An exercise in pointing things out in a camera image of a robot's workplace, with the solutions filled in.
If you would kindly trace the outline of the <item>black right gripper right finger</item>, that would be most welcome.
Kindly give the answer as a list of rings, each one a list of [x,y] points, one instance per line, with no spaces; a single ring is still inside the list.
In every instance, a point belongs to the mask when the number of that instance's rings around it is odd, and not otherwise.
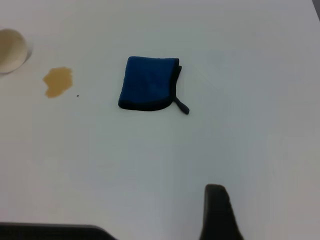
[[[226,188],[207,184],[204,190],[201,240],[242,240],[242,236]]]

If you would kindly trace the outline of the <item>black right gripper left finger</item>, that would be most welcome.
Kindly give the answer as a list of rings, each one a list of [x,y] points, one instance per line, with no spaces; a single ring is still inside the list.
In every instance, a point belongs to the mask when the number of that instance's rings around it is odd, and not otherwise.
[[[0,224],[2,240],[115,240],[101,227],[88,224],[16,223]]]

